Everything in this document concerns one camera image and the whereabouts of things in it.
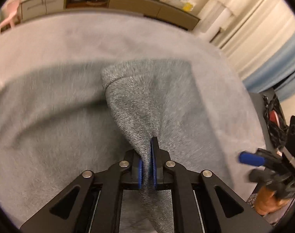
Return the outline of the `person's right hand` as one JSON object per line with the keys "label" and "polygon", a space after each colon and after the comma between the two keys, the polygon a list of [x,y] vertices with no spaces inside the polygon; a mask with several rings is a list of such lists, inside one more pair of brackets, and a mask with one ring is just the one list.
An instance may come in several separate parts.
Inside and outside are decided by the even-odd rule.
{"label": "person's right hand", "polygon": [[266,187],[261,187],[254,202],[255,211],[261,216],[276,212],[289,203],[289,199],[275,197],[275,192]]}

